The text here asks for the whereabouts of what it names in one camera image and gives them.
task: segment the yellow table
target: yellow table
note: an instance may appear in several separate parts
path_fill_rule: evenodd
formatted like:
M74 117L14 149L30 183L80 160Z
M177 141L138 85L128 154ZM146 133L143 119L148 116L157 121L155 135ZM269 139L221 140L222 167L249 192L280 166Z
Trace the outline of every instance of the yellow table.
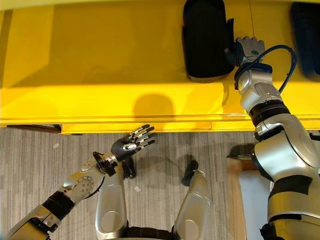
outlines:
M188 80L184 3L108 1L2 11L1 124L62 124L65 134L123 132L141 123L153 123L159 132L253 130L234 90L234 72L209 84ZM266 48L294 45L290 5L225 0L234 35L255 35ZM290 54L279 50L264 62L272 65L279 87ZM320 82L297 68L282 97L315 130L319 94Z

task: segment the small debris on floor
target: small debris on floor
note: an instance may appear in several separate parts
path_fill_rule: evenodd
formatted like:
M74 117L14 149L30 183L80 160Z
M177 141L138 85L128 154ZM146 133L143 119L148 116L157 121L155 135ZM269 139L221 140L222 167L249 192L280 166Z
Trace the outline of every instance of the small debris on floor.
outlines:
M53 145L53 149L56 149L57 147L59 147L60 144L59 143L56 143L55 145Z
M140 187L138 187L138 186L135 186L134 187L134 190L136 190L138 193L141 191L141 188Z

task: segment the gray carpet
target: gray carpet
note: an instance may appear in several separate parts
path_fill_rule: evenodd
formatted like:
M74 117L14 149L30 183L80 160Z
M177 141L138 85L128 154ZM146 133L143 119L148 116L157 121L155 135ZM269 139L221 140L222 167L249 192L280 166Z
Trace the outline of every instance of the gray carpet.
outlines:
M123 134L58 135L0 129L0 199L2 233L54 193L64 180L91 159L110 151ZM252 132L160 133L157 143L135 157L137 178L125 181L131 226L170 230L187 188L180 184L193 155L206 173L211 209L206 239L232 239L228 233L226 156L244 154ZM97 196L83 200L63 220L53 240L94 240Z

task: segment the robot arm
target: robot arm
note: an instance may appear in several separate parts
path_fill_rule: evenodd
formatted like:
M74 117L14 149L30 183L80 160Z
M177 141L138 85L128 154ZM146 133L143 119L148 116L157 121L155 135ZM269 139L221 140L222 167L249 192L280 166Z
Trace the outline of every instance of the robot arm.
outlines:
M266 52L256 38L237 38L235 49L226 50L230 63L239 66L234 79L241 94L241 106L255 126L259 141L251 158L261 175L274 182L268 198L268 223L261 231L265 240L315 240L320 237L320 156L297 117L290 114L277 90L272 67L261 63Z
M146 124L126 137L118 139L106 154L93 152L93 160L86 162L80 171L67 178L63 185L43 204L37 206L20 220L4 237L5 240L48 240L62 219L81 200L95 194L99 183L113 176L118 162L153 144L154 127Z

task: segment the black cable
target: black cable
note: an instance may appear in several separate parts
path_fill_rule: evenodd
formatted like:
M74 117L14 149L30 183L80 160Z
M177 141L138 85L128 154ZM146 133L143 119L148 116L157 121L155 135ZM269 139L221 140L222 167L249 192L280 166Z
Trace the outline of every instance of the black cable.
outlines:
M249 68L251 68L254 64L258 63L260 61L261 58L263 58L265 55L267 55L268 53L276 50L276 49L286 49L291 53L291 67L289 72L286 74L286 78L284 80L284 82L282 83L281 87L279 88L279 93L282 93L282 91L284 90L284 88L286 87L292 73L294 72L296 65L297 65L297 56L296 53L294 52L294 50L287 46L287 45L275 45L270 47L269 49L267 49L266 51L264 51L259 57L257 57L253 62L251 62L250 64L248 64L246 67L244 67L238 74L238 76L240 76L241 74L243 74L245 71L247 71Z
M101 184L98 186L98 188L97 188L93 193L90 193L89 196L87 196L87 197L84 198L84 199L91 198L93 195L95 195L95 194L100 190L100 188L101 188L102 184L104 183L104 181L105 181L105 177L103 177L102 182L101 182Z

